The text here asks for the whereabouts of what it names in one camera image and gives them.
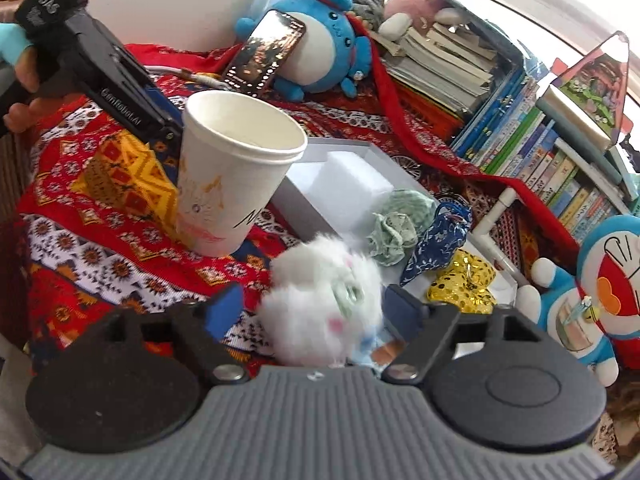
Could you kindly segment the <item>person left hand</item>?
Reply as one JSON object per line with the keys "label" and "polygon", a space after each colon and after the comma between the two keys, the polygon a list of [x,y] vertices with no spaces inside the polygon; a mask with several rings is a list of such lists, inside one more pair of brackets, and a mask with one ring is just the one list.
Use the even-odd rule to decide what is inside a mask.
{"label": "person left hand", "polygon": [[[28,92],[38,91],[36,50],[27,40],[24,29],[17,24],[1,24],[1,59],[13,67],[17,81]],[[79,98],[80,94],[72,93],[64,98],[35,98],[28,104],[15,103],[3,116],[3,122],[12,133],[23,133],[43,117]]]}

